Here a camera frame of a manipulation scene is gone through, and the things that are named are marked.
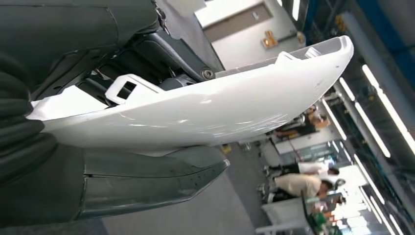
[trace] gray floor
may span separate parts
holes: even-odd
[[[216,71],[222,70],[197,19],[181,17],[164,0],[158,2],[172,35],[183,38]],[[261,159],[255,149],[232,148],[226,174],[189,202],[103,219],[1,229],[0,235],[252,235],[255,227],[269,223],[255,191],[264,180]]]

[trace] ceiling light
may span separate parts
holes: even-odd
[[[300,0],[294,0],[293,2],[293,18],[298,20],[298,15],[300,13]]]
[[[388,111],[389,115],[391,115],[392,120],[394,121],[395,125],[397,126],[398,130],[402,134],[403,138],[405,139],[406,143],[408,144],[409,148],[411,148],[412,152],[415,154],[415,140],[409,133],[408,129],[406,128],[405,124],[403,123],[402,119],[399,117],[398,113],[396,112],[395,108],[393,107],[391,101],[388,99],[386,94],[380,88],[379,83],[377,82],[376,78],[373,76],[373,73],[370,71],[367,65],[362,66],[363,73],[365,73],[366,77],[368,78],[370,84],[376,88],[377,94],[379,99],[385,106],[386,110]]]
[[[345,132],[343,131],[342,127],[340,126],[339,122],[337,121],[336,117],[334,116],[333,112],[331,111],[330,107],[328,106],[327,102],[324,99],[322,99],[322,103],[323,103],[323,106],[325,107],[325,109],[327,110],[328,115],[330,116],[331,120],[333,121],[334,125],[336,126],[337,130],[339,131],[340,136],[342,137],[342,139],[344,141],[347,140]]]
[[[383,199],[382,195],[380,194],[379,190],[377,189],[375,183],[373,182],[372,178],[369,176],[368,172],[366,171],[365,167],[363,166],[362,162],[360,161],[359,157],[356,154],[353,155],[353,158],[357,165],[359,165],[360,170],[362,171],[363,175],[365,176],[366,180],[372,187],[373,191],[375,192],[376,196],[379,198],[379,201],[382,204],[385,204],[385,200]]]
[[[379,221],[379,223],[380,223],[380,224],[382,224],[382,223],[383,223],[383,222],[382,222],[382,219],[381,219],[381,218],[380,218],[380,216],[379,216],[379,213],[382,213],[382,212],[380,211],[379,205],[377,205],[377,203],[376,203],[375,199],[374,199],[372,196],[370,196],[370,200],[371,200],[371,203],[370,203],[370,204],[371,204],[371,205],[375,205],[375,206],[372,208],[373,213],[375,214],[377,221]]]
[[[362,117],[362,119],[365,122],[366,126],[368,126],[368,129],[369,129],[370,133],[374,137],[375,141],[379,145],[379,147],[382,150],[382,152],[385,155],[385,157],[390,158],[391,157],[391,153],[389,152],[388,148],[386,148],[385,143],[380,138],[379,134],[377,133],[377,131],[376,131],[375,127],[373,126],[373,124],[371,123],[371,121],[369,120],[369,118],[366,115],[365,111],[363,111],[362,107],[360,106],[360,104],[358,102],[356,102],[354,104],[354,106],[356,107],[357,112]]]
[[[376,208],[377,212],[379,213],[380,218],[385,223],[386,228],[388,229],[389,233],[391,233],[391,235],[396,235],[396,233],[393,231],[391,225],[386,220],[386,217],[383,215],[383,212],[380,210],[379,205],[377,205],[375,199],[372,196],[370,196],[370,200],[372,201],[374,207]]]
[[[395,226],[395,228],[398,231],[399,235],[403,235],[403,232],[402,232],[401,228],[399,227],[398,223],[396,222],[395,218],[391,214],[389,214],[389,218],[391,219],[392,224]]]
[[[340,84],[343,86],[343,89],[346,91],[346,94],[349,96],[350,100],[354,101],[355,97],[353,95],[353,92],[351,92],[351,90],[350,90],[349,86],[347,85],[347,83],[345,82],[345,80],[341,77],[339,79],[339,81],[340,81]]]
[[[351,162],[351,157],[350,157],[349,153],[345,149],[343,149],[343,150],[345,151],[345,155],[346,155],[347,159],[349,160],[349,162]]]
[[[332,141],[331,143],[333,144],[334,149],[335,149],[337,152],[339,152],[339,148],[337,147],[337,144],[336,144],[334,141]]]

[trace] white plastic panel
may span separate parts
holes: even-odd
[[[118,93],[127,82],[135,84],[135,87],[131,91],[131,94],[124,99],[118,96]],[[162,92],[164,92],[164,90],[160,87],[155,86],[141,77],[134,74],[127,74],[119,76],[114,81],[114,83],[108,88],[107,92],[105,92],[105,97],[116,104],[125,104],[128,102],[134,102],[137,99],[151,99],[153,95]]]
[[[271,131],[315,103],[353,55],[347,36],[334,53],[275,64],[195,85],[135,96],[114,108],[45,121],[45,132],[82,147],[164,150],[216,145]]]

